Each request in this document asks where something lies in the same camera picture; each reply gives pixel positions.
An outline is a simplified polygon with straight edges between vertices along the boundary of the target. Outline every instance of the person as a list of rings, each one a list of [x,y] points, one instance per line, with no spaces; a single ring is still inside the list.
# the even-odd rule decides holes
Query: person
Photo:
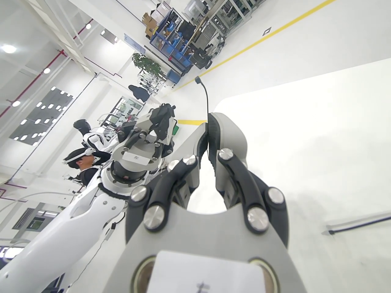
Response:
[[[98,171],[96,166],[99,166],[110,159],[110,153],[97,151],[92,148],[79,148],[72,151],[65,159],[64,162],[73,169],[79,169],[80,173],[75,179],[80,180],[84,186],[87,186]]]
[[[161,105],[161,103],[156,98],[152,97],[145,88],[134,85],[129,85],[128,88],[133,92],[133,95],[136,99],[140,99],[149,105]]]

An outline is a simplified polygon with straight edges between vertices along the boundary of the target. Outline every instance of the potted plant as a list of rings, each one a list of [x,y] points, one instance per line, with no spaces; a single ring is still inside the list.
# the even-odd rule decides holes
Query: potted plant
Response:
[[[153,61],[152,59],[140,54],[140,53],[134,53],[132,55],[133,63],[136,67],[144,70],[145,72],[149,73],[150,75],[156,77],[156,78],[162,78],[164,77],[164,73],[162,72],[162,68],[160,65]]]

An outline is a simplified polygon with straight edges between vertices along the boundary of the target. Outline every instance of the ceiling light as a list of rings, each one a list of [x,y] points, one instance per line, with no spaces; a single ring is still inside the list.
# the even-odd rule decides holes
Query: ceiling light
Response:
[[[3,47],[1,47],[1,49],[3,49],[5,53],[14,53],[16,51],[16,48],[11,45],[4,45]]]

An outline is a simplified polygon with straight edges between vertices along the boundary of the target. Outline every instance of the screw head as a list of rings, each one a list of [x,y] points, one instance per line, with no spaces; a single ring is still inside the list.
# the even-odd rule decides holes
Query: screw head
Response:
[[[134,202],[139,202],[145,198],[146,194],[147,194],[147,188],[144,186],[138,186],[133,189],[133,191],[130,194],[130,198]]]
[[[143,223],[146,229],[153,230],[158,228],[164,220],[164,209],[159,205],[149,207],[145,212]]]
[[[268,190],[268,195],[270,200],[277,205],[283,204],[285,201],[284,195],[282,194],[281,190],[277,188],[270,188]]]
[[[186,157],[183,159],[183,162],[186,164],[186,165],[193,165],[195,163],[195,161],[197,160],[196,156],[193,154],[189,157]]]
[[[269,227],[268,214],[259,207],[252,207],[248,210],[247,220],[256,231],[265,231]]]
[[[167,170],[170,172],[172,171],[175,166],[179,163],[179,160],[173,160],[169,163],[169,166],[167,167]]]
[[[219,152],[219,157],[227,161],[233,157],[233,152],[229,148],[221,149]]]

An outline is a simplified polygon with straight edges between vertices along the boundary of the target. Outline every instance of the blue sign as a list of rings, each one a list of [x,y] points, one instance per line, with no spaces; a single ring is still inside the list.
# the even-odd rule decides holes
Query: blue sign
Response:
[[[139,52],[142,55],[145,55],[145,48],[141,47],[136,41],[130,38],[127,34],[123,34],[123,40],[130,45],[134,50]]]

